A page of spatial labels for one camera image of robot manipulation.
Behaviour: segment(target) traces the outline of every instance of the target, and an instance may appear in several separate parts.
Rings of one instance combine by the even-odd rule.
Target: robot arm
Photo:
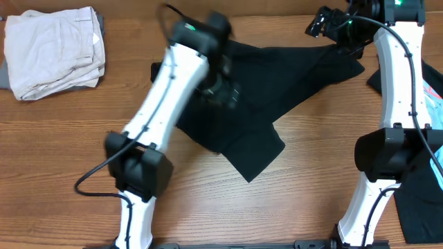
[[[361,171],[359,182],[345,216],[338,223],[340,244],[346,248],[374,243],[374,231],[392,192],[381,196],[386,189],[400,187],[413,165],[427,165],[429,154],[418,138],[422,132],[435,152],[442,146],[442,131],[431,129],[423,92],[421,48],[424,34],[424,2],[422,0],[354,0],[349,13],[323,7],[307,29],[307,34],[324,36],[337,42],[344,53],[360,58],[364,46],[374,42],[379,54],[383,106],[380,130],[359,138],[355,147],[355,162]],[[415,66],[416,127],[411,116],[413,92],[409,58],[405,49],[385,28],[361,21],[352,15],[367,17],[390,26],[413,54]],[[369,220],[371,209],[375,207]]]
[[[138,138],[135,148],[109,163],[119,194],[132,204],[131,213],[127,202],[122,200],[120,234],[111,248],[128,249],[127,238],[130,249],[150,247],[155,201],[172,175],[172,163],[165,152],[188,100],[200,95],[210,104],[235,106],[239,89],[219,73],[220,68],[226,68],[224,62],[228,63],[223,52],[230,33],[227,18],[216,12],[205,24],[183,17],[174,27],[174,44],[166,50],[159,75],[142,107],[125,126],[123,134],[108,135],[105,142],[108,158]],[[129,229],[128,220],[134,221]]]
[[[205,79],[209,72],[208,59],[204,55],[187,46],[175,44],[166,50],[159,76],[150,90],[149,95],[136,115],[123,129],[129,139],[134,139],[143,125],[154,115],[148,125],[148,130],[138,139],[140,145],[152,145],[156,151],[164,154],[168,149],[172,128],[177,123],[183,108],[186,106],[194,90]],[[152,242],[151,223],[156,197],[152,196],[144,202],[137,194],[129,190],[120,192],[133,203],[129,243],[131,249],[147,249]],[[129,218],[127,203],[122,200],[122,215],[120,234],[116,246],[126,248],[126,226]]]

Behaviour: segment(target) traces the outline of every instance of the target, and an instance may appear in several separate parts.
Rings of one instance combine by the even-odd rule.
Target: blue cloth
[[[426,99],[426,107],[432,120],[433,129],[443,129],[443,99],[432,89],[427,82],[423,82],[424,95]],[[443,165],[443,147],[435,152],[439,163]],[[443,190],[443,177],[438,171],[437,165],[431,159],[431,168],[437,179],[438,185]]]

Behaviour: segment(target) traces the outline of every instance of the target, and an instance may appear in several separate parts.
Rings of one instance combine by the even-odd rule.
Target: green led light
[[[186,27],[186,28],[189,28],[189,29],[192,30],[192,31],[195,31],[195,27],[192,26],[192,25],[190,25],[190,24],[185,24],[185,27]]]

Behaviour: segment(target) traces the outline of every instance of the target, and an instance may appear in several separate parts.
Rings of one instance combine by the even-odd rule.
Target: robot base
[[[376,241],[367,249],[390,249],[387,241]],[[361,249],[360,246],[346,246],[336,240],[297,240],[294,243],[261,243],[261,244],[221,244],[200,246],[179,246],[176,243],[160,244],[154,249]]]

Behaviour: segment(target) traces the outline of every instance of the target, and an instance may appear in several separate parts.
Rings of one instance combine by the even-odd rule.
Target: cable
[[[348,55],[353,55],[359,51],[361,51],[362,49],[364,49],[367,45],[371,44],[372,41],[365,41],[365,43],[361,44],[360,46],[356,47],[353,51],[349,52]]]
[[[365,247],[366,247],[366,238],[368,237],[369,225],[370,225],[370,222],[372,219],[372,215],[374,215],[375,209],[377,208],[381,198],[383,198],[383,196],[385,196],[387,192],[396,191],[396,190],[398,190],[398,189],[395,187],[388,187],[388,188],[384,189],[383,191],[380,192],[379,196],[377,197],[377,199],[374,202],[374,205],[372,205],[371,211],[369,212],[368,220],[366,220],[365,232],[363,233],[363,240],[361,241],[361,249],[365,249]]]
[[[348,24],[349,21],[350,21],[350,19],[346,20],[345,22],[340,24],[338,27],[333,28],[332,30],[328,30],[328,32],[336,32],[337,30],[342,29],[344,26],[346,26],[346,24]]]
[[[350,0],[350,1],[349,1],[349,5],[347,6],[347,9],[346,9],[346,11],[345,11],[345,15],[346,15],[346,14],[349,14],[349,11],[351,11],[351,7],[352,7],[352,4],[353,4],[353,1],[354,1],[354,0]]]
[[[125,237],[125,242],[126,242],[126,249],[129,249],[129,232],[131,229],[131,222],[132,222],[132,203],[131,200],[129,200],[129,198],[127,198],[126,196],[122,195],[122,194],[114,194],[114,193],[93,193],[93,192],[83,192],[82,190],[80,190],[78,188],[78,186],[85,181],[86,179],[88,179],[88,177],[90,177],[92,174],[96,173],[98,170],[102,169],[103,167],[105,167],[106,165],[108,165],[109,163],[111,163],[112,161],[114,161],[115,159],[117,159],[118,157],[120,157],[121,155],[123,155],[126,151],[128,151],[129,149],[131,149],[132,147],[134,147],[138,141],[138,139],[149,129],[149,124],[152,121],[152,119],[154,118],[154,116],[156,115],[157,111],[160,109],[161,104],[163,103],[169,88],[172,84],[172,80],[174,79],[174,69],[175,69],[175,59],[174,59],[174,52],[171,48],[171,46],[169,45],[169,38],[168,38],[168,34],[166,32],[166,27],[164,24],[164,20],[163,20],[163,15],[161,13],[159,13],[160,9],[162,7],[168,7],[170,9],[172,9],[173,11],[177,12],[180,16],[183,16],[183,13],[180,12],[180,10],[177,10],[174,6],[171,6],[170,4],[162,4],[157,8],[157,18],[160,24],[160,27],[163,31],[163,34],[165,35],[166,41],[168,42],[167,47],[169,48],[169,56],[171,59],[171,71],[170,71],[170,80],[168,82],[168,85],[165,88],[165,91],[163,92],[163,95],[161,96],[159,105],[157,105],[157,107],[155,108],[154,112],[152,113],[152,115],[150,116],[150,118],[148,119],[148,121],[142,126],[141,131],[137,134],[137,136],[131,141],[129,142],[127,145],[125,145],[121,150],[119,150],[117,153],[115,153],[113,156],[109,157],[108,159],[106,159],[103,163],[100,163],[98,166],[94,167],[93,169],[91,169],[89,172],[87,172],[85,175],[83,175],[82,177],[80,177],[77,182],[74,185],[74,190],[76,193],[81,194],[83,196],[94,196],[94,197],[116,197],[116,198],[120,198],[124,201],[127,202],[127,208],[129,209],[129,216],[128,216],[128,221],[127,221],[127,227],[126,227],[126,237]]]

